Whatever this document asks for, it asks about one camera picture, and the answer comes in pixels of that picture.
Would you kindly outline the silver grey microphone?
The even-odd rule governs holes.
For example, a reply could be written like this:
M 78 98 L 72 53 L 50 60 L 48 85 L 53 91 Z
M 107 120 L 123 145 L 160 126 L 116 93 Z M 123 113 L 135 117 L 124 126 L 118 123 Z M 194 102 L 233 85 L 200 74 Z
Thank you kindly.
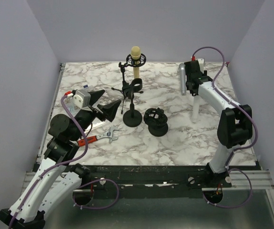
M 179 72 L 179 77 L 180 77 L 181 94 L 186 95 L 186 74 L 185 74 L 184 63 L 179 64 L 178 72 Z

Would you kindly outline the white microphone silver mesh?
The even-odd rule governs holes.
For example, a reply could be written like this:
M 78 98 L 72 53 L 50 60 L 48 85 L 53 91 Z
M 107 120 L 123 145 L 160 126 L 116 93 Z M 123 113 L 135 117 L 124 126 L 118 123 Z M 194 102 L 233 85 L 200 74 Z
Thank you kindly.
M 200 107 L 200 96 L 196 95 L 193 97 L 192 121 L 194 123 L 196 123 L 198 120 L 199 107 Z

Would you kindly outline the black round-base clip stand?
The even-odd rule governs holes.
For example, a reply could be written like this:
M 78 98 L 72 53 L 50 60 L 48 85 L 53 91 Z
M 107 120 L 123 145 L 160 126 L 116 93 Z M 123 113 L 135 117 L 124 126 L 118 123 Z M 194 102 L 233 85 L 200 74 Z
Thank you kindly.
M 122 87 L 124 98 L 129 98 L 130 109 L 124 113 L 123 122 L 128 127 L 137 127 L 142 122 L 142 114 L 135 110 L 135 106 L 133 103 L 134 93 L 140 92 L 142 89 L 142 79 L 135 78 L 133 79 L 131 84 L 126 84 Z

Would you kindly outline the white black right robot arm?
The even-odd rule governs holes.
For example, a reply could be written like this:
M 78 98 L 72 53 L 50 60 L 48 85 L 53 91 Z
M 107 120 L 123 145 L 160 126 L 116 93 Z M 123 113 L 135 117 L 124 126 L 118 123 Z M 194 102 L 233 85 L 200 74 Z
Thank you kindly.
M 179 65 L 181 93 L 190 92 L 193 100 L 193 118 L 198 115 L 199 100 L 205 100 L 219 114 L 217 128 L 219 145 L 204 169 L 203 182 L 214 187 L 227 176 L 227 167 L 234 151 L 253 136 L 252 109 L 241 105 L 213 85 L 213 80 L 203 69 L 203 61 L 191 60 Z

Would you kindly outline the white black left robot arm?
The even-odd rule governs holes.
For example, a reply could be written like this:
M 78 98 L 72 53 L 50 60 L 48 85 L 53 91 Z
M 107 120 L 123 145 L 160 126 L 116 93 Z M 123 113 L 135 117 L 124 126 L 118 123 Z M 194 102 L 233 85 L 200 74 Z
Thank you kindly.
M 55 180 L 66 167 L 81 157 L 76 157 L 80 148 L 75 142 L 86 139 L 85 130 L 95 119 L 112 122 L 115 119 L 120 100 L 106 105 L 93 105 L 105 90 L 87 92 L 73 90 L 61 98 L 66 114 L 58 114 L 51 119 L 44 159 L 17 201 L 0 211 L 0 221 L 10 229 L 42 229 L 48 215 L 76 188 L 86 188 L 90 177 L 88 169 L 77 165 L 65 178 L 55 184 Z

